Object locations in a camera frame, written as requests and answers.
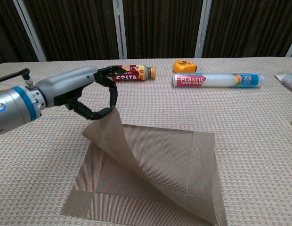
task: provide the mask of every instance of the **bottle cap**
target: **bottle cap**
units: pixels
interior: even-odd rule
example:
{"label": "bottle cap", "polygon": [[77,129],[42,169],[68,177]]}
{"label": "bottle cap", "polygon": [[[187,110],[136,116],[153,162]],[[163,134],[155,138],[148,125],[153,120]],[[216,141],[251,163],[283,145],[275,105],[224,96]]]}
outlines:
{"label": "bottle cap", "polygon": [[150,67],[150,78],[155,79],[155,72],[156,72],[156,68]]}

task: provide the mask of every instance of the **robotic arm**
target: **robotic arm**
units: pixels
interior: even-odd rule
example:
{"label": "robotic arm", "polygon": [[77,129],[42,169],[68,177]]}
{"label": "robotic arm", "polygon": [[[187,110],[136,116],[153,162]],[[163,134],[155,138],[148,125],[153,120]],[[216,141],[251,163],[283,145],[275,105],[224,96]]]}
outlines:
{"label": "robotic arm", "polygon": [[[29,72],[29,69],[23,69],[0,78],[1,82],[22,75],[26,83],[26,86],[15,86],[0,91],[0,135],[36,120],[41,116],[43,109],[53,106],[65,105],[69,110],[74,110],[89,120],[103,118],[111,112],[118,97],[117,86],[108,77],[126,71],[118,66],[99,70],[90,66],[41,80],[35,86]],[[78,101],[82,90],[94,81],[108,87],[110,92],[110,107],[99,112],[92,112]]]}

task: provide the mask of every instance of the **dark brown curtain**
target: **dark brown curtain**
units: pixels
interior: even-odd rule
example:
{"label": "dark brown curtain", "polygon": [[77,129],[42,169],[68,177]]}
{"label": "dark brown curtain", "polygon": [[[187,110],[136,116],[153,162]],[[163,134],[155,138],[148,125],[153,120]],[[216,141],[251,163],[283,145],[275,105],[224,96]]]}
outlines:
{"label": "dark brown curtain", "polygon": [[194,57],[202,0],[123,0],[128,58]]}
{"label": "dark brown curtain", "polygon": [[49,61],[118,59],[111,0],[25,0]]}
{"label": "dark brown curtain", "polygon": [[0,0],[0,64],[37,61],[12,0]]}
{"label": "dark brown curtain", "polygon": [[284,57],[292,0],[213,0],[203,57]]}

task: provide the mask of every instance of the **table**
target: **table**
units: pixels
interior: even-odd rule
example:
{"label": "table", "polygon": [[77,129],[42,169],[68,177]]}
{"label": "table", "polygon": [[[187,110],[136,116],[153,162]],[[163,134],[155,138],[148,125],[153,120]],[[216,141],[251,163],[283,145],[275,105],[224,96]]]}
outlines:
{"label": "table", "polygon": [[[204,73],[262,73],[259,89],[173,88],[175,59],[5,63],[0,76],[31,70],[37,82],[79,67],[146,64],[154,81],[118,83],[122,122],[215,133],[215,153],[228,224],[292,225],[292,92],[275,78],[292,70],[292,57],[188,59]],[[24,85],[22,78],[0,89]],[[93,110],[108,106],[98,84],[80,99]],[[90,121],[64,106],[0,136],[0,225],[111,225],[59,215],[89,141]]]}

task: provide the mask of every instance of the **yellow tape measure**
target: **yellow tape measure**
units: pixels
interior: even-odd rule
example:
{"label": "yellow tape measure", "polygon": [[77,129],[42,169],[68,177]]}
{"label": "yellow tape measure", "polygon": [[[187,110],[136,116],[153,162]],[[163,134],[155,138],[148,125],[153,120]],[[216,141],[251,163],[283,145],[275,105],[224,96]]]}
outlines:
{"label": "yellow tape measure", "polygon": [[196,72],[197,65],[196,63],[193,63],[191,61],[187,60],[177,60],[174,62],[173,70],[175,73],[185,72],[185,73],[191,73]]}

